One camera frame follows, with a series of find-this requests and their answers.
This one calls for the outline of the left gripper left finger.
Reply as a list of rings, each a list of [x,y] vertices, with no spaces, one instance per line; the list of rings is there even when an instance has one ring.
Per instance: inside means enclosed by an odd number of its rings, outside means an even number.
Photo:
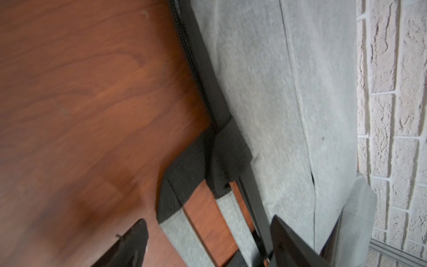
[[[92,265],[93,267],[142,266],[149,239],[146,221],[138,220],[124,235],[117,237],[118,240]]]

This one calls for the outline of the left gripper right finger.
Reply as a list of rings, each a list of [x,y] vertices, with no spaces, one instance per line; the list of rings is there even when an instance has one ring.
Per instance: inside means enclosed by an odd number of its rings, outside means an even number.
[[[277,267],[329,267],[330,265],[277,215],[270,225]]]

